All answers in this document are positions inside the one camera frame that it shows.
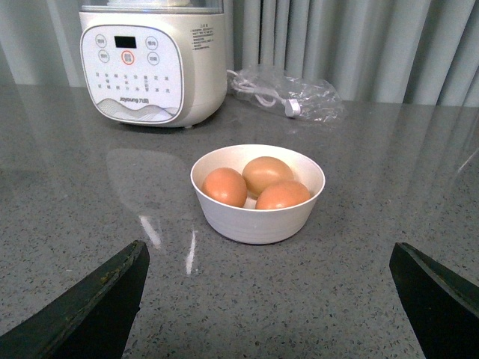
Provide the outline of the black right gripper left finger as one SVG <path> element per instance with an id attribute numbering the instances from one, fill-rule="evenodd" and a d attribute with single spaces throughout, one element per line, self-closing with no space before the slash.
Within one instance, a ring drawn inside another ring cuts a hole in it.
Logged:
<path id="1" fill-rule="evenodd" d="M 134 241 L 37 314 L 1 336 L 2 358 L 121 358 L 150 256 Z"/>

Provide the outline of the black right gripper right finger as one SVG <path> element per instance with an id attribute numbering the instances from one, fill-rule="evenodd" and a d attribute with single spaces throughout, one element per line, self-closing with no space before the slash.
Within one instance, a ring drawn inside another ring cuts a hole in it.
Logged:
<path id="1" fill-rule="evenodd" d="M 426 358 L 478 357 L 478 287 L 408 243 L 389 268 Z"/>

